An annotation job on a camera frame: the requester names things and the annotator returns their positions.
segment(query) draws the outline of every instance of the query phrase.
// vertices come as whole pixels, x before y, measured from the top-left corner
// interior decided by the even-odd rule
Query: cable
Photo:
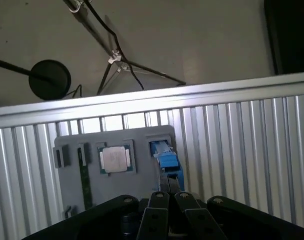
[[[65,4],[68,6],[70,10],[75,11],[77,8],[75,7],[74,0],[63,0]],[[108,48],[108,46],[104,43],[104,41],[100,38],[100,36],[97,34],[96,30],[93,28],[91,24],[87,21],[87,11],[78,11],[77,13],[74,13],[74,17],[79,21],[84,28],[93,36],[93,38],[99,43],[99,45],[107,52],[109,56],[113,55],[113,52]]]
[[[76,93],[77,93],[78,89],[80,90],[80,97],[82,98],[82,97],[83,97],[83,93],[82,93],[82,85],[81,85],[81,84],[79,84],[79,85],[77,86],[77,88],[76,88],[74,91],[71,91],[71,92],[69,92],[68,94],[66,94],[65,97],[67,97],[67,96],[73,94],[73,95],[72,95],[72,98],[74,98],[74,97],[76,96]]]
[[[92,12],[92,14],[94,15],[94,17],[99,21],[99,23],[103,26],[103,28],[105,28],[106,31],[108,31],[113,37],[114,37],[114,40],[115,40],[115,43],[116,43],[116,46],[117,46],[117,49],[118,51],[120,51],[120,54],[122,55],[123,59],[124,59],[124,62],[129,66],[130,68],[130,72],[131,74],[133,75],[133,77],[135,78],[135,80],[137,81],[137,83],[141,86],[141,89],[144,90],[144,87],[141,83],[141,81],[138,80],[138,78],[136,77],[134,71],[133,71],[133,67],[132,65],[130,64],[130,62],[127,60],[127,58],[125,57],[122,49],[121,49],[121,46],[118,42],[118,39],[117,39],[117,35],[116,33],[114,33],[113,30],[111,30],[105,23],[104,21],[101,19],[101,17],[98,15],[98,13],[95,11],[95,9],[93,8],[93,6],[90,4],[89,0],[84,0],[84,3],[86,4],[86,6],[88,7],[88,9]]]

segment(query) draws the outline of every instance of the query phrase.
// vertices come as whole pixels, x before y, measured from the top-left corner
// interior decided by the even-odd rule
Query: screw
[[[125,203],[130,203],[131,201],[132,201],[132,199],[129,198],[129,197],[124,199],[124,202],[125,202]]]
[[[188,194],[187,194],[187,193],[181,193],[180,196],[181,196],[182,198],[187,198],[187,197],[188,197]]]
[[[220,199],[220,198],[214,198],[214,200],[213,200],[215,203],[217,203],[217,204],[221,204],[221,203],[223,203],[223,200],[222,199]]]

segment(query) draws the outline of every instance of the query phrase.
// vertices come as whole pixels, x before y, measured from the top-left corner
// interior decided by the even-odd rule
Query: corrugated metal wall
[[[61,220],[57,136],[172,125],[190,192],[304,227],[304,95],[0,129],[0,240]]]

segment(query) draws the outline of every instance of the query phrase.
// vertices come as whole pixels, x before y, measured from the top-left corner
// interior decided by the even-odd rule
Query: round base
[[[31,72],[49,77],[55,84],[29,76],[29,84],[33,93],[40,99],[50,101],[62,99],[70,89],[71,74],[59,61],[43,60],[35,64]]]

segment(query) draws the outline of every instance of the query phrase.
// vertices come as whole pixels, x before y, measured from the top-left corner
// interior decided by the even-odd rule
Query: blue connector
[[[161,168],[178,167],[177,156],[166,141],[151,142],[151,150]]]
[[[183,170],[175,152],[166,141],[150,143],[151,154],[158,160],[162,174],[177,176],[181,191],[184,191]]]

